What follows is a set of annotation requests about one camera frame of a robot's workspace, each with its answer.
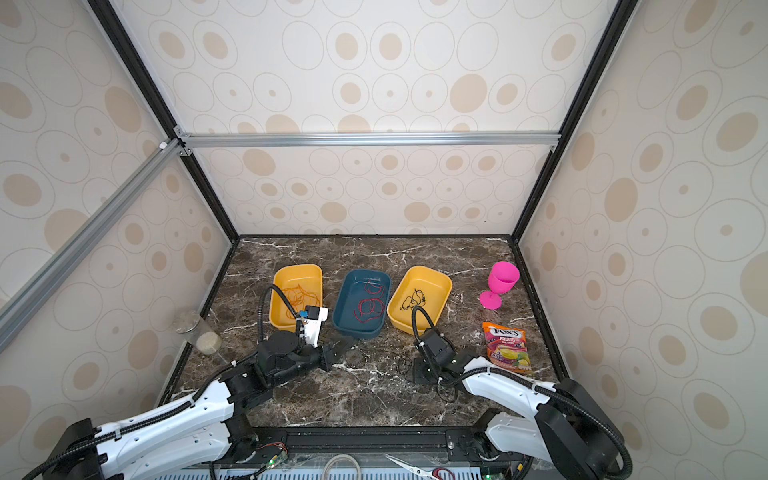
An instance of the scissors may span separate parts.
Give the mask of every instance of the scissors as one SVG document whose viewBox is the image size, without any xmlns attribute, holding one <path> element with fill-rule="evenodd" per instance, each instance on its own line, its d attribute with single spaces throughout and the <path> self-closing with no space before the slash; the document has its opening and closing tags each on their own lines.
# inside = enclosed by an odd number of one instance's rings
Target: scissors
<svg viewBox="0 0 768 480">
<path fill-rule="evenodd" d="M 386 458 L 388 458 L 389 460 L 392 460 L 397 465 L 400 465 L 405 470 L 408 470 L 412 474 L 418 475 L 419 477 L 431 478 L 432 480 L 456 480 L 456 475 L 453 475 L 453 472 L 451 472 L 447 468 L 438 467 L 438 468 L 435 468 L 434 470 L 432 470 L 431 472 L 429 472 L 429 471 L 426 471 L 426 470 L 422 470 L 419 467 L 415 467 L 413 465 L 405 463 L 403 460 L 401 460 L 399 458 L 396 458 L 396 457 L 393 457 L 393 456 L 391 456 L 389 454 L 385 453 L 384 456 Z M 440 474 L 442 472 L 446 473 L 445 477 L 441 477 L 440 476 Z"/>
</svg>

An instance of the glass jar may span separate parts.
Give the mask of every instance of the glass jar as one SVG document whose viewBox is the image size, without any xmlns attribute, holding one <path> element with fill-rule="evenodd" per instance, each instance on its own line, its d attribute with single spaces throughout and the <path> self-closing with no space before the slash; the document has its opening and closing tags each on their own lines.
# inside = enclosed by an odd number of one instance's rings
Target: glass jar
<svg viewBox="0 0 768 480">
<path fill-rule="evenodd" d="M 179 314 L 174 329 L 204 355 L 213 355 L 221 347 L 221 337 L 194 310 Z"/>
</svg>

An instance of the patterned wallpaper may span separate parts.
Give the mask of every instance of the patterned wallpaper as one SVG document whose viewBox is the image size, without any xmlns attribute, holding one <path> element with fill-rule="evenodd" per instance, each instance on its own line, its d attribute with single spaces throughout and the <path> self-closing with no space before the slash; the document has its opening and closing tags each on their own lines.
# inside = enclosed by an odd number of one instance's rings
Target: patterned wallpaper
<svg viewBox="0 0 768 480">
<path fill-rule="evenodd" d="M 558 130 L 615 0 L 113 0 L 184 130 Z"/>
<path fill-rule="evenodd" d="M 0 3 L 0 305 L 165 136 L 72 0 Z"/>
<path fill-rule="evenodd" d="M 197 149 L 238 233 L 511 233 L 549 146 Z"/>
<path fill-rule="evenodd" d="M 768 471 L 767 19 L 645 2 L 522 242 L 633 478 Z"/>
<path fill-rule="evenodd" d="M 67 425 L 154 407 L 229 242 L 178 159 L 0 355 L 0 478 L 45 460 Z"/>
</svg>

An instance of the white cable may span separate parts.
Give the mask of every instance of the white cable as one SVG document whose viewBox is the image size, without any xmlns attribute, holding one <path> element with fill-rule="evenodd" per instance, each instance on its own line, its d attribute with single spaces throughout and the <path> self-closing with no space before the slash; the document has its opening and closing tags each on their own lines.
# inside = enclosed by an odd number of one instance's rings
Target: white cable
<svg viewBox="0 0 768 480">
<path fill-rule="evenodd" d="M 326 463 L 326 466 L 323 467 L 323 475 L 320 477 L 320 480 L 328 480 L 328 475 L 331 471 L 331 468 L 343 460 L 346 460 L 355 466 L 355 470 L 357 471 L 357 480 L 362 480 L 362 470 L 360 470 L 360 464 L 351 455 L 347 454 L 337 455 L 330 459 L 328 463 Z"/>
</svg>

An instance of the blue plastic tray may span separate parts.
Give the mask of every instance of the blue plastic tray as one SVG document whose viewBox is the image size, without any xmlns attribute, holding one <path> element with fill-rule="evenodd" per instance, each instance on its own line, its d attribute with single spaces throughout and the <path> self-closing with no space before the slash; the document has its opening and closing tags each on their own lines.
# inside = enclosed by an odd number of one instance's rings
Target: blue plastic tray
<svg viewBox="0 0 768 480">
<path fill-rule="evenodd" d="M 384 272 L 359 269 L 347 273 L 333 310 L 333 325 L 357 339 L 376 338 L 384 326 L 391 286 L 392 279 Z"/>
</svg>

